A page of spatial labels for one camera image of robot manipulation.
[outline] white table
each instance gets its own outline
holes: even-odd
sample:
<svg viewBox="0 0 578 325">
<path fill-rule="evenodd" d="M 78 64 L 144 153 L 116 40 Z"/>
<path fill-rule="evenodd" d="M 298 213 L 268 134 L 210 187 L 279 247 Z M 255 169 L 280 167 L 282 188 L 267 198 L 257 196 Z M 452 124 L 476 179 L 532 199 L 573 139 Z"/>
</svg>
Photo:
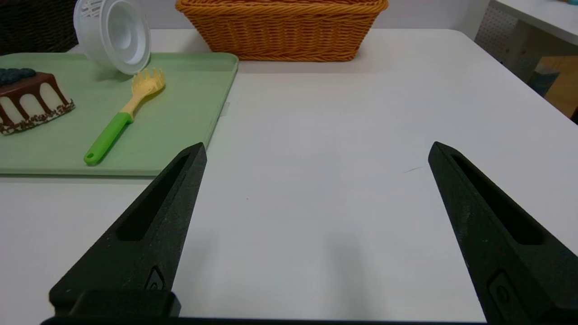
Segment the white table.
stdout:
<svg viewBox="0 0 578 325">
<path fill-rule="evenodd" d="M 494 0 L 492 6 L 518 18 L 504 65 L 527 81 L 544 56 L 578 55 L 578 6 L 559 0 Z"/>
<path fill-rule="evenodd" d="M 153 31 L 155 51 L 203 47 Z M 434 141 L 578 252 L 578 127 L 459 32 L 374 29 L 347 63 L 242 62 L 228 102 L 173 287 L 182 316 L 484 320 Z M 50 317 L 52 285 L 147 184 L 0 179 L 0 323 Z"/>
</svg>

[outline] cake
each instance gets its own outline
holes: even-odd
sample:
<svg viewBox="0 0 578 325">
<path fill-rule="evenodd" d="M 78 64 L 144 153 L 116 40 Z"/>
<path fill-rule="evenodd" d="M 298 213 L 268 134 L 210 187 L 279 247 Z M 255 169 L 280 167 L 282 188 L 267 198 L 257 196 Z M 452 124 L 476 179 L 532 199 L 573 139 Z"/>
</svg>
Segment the cake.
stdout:
<svg viewBox="0 0 578 325">
<path fill-rule="evenodd" d="M 74 109 L 50 73 L 0 69 L 0 132 L 33 128 Z"/>
</svg>

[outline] green tray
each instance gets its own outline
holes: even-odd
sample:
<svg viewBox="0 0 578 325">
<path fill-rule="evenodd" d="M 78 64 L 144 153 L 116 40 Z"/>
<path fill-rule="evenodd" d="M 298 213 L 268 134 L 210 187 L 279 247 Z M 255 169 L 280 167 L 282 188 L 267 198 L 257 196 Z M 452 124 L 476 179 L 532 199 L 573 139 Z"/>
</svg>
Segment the green tray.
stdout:
<svg viewBox="0 0 578 325">
<path fill-rule="evenodd" d="M 228 53 L 153 53 L 166 88 L 140 107 L 101 163 L 83 157 L 131 98 L 131 77 L 104 72 L 82 54 L 21 53 L 0 57 L 0 68 L 52 73 L 76 109 L 33 129 L 0 136 L 0 173 L 156 176 L 182 149 L 208 146 L 237 72 Z"/>
</svg>

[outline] white plastic container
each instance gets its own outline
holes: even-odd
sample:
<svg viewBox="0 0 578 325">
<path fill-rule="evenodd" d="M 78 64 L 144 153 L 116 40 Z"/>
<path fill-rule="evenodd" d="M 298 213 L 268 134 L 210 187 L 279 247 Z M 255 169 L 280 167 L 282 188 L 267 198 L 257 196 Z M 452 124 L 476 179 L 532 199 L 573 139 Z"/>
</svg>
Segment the white plastic container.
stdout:
<svg viewBox="0 0 578 325">
<path fill-rule="evenodd" d="M 82 51 L 104 69 L 135 75 L 149 62 L 149 24 L 133 0 L 78 0 L 74 27 Z"/>
</svg>

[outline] chocolate drip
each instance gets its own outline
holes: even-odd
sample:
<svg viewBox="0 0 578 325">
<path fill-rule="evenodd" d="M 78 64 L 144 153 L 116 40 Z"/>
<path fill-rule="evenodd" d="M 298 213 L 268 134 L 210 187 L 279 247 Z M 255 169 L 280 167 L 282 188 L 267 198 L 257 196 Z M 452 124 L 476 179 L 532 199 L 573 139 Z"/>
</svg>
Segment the chocolate drip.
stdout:
<svg viewBox="0 0 578 325">
<path fill-rule="evenodd" d="M 16 109 L 18 110 L 18 112 L 20 113 L 20 115 L 22 115 L 22 117 L 25 120 L 28 120 L 30 118 L 30 115 L 28 115 L 28 113 L 26 112 L 26 110 L 24 109 L 24 107 L 22 107 L 22 105 L 20 105 L 20 98 L 17 101 L 12 101 L 12 103 L 14 104 L 14 106 L 16 106 Z"/>
<path fill-rule="evenodd" d="M 52 87 L 52 89 L 54 89 L 54 91 L 56 91 L 56 93 L 58 94 L 58 97 L 60 97 L 60 100 L 62 101 L 62 103 L 64 105 L 68 105 L 68 101 L 66 100 L 66 98 L 64 98 L 64 95 L 62 94 L 62 92 L 60 91 L 60 88 L 58 88 L 58 85 L 56 84 L 56 78 L 54 77 L 54 75 L 50 75 L 50 77 L 46 80 L 46 82 L 48 82 L 48 84 L 50 85 L 50 87 Z"/>
<path fill-rule="evenodd" d="M 23 120 L 23 121 L 18 122 L 16 124 L 6 125 L 6 124 L 0 123 L 0 133 L 6 135 L 6 134 L 14 133 L 17 131 L 24 131 L 24 130 L 27 130 L 29 128 L 33 128 L 33 127 L 37 126 L 38 124 L 48 122 L 50 120 L 57 118 L 58 116 L 61 116 L 61 115 L 64 115 L 64 114 L 70 112 L 71 110 L 74 109 L 74 107 L 75 107 L 74 102 L 71 101 L 67 105 L 59 105 L 55 110 L 51 110 L 50 113 L 44 113 L 41 115 L 34 115 L 34 116 L 30 117 L 30 119 Z"/>
<path fill-rule="evenodd" d="M 2 118 L 2 124 L 14 124 L 10 117 L 4 112 L 4 108 L 2 108 L 2 104 L 0 104 L 0 118 Z"/>
<path fill-rule="evenodd" d="M 34 97 L 36 97 L 36 100 L 40 103 L 40 106 L 42 106 L 42 109 L 44 110 L 44 112 L 49 113 L 50 108 L 48 107 L 48 105 L 46 105 L 46 103 L 42 99 L 42 96 L 40 96 L 40 92 L 38 92 L 38 94 L 33 94 L 33 95 L 34 95 Z"/>
</svg>

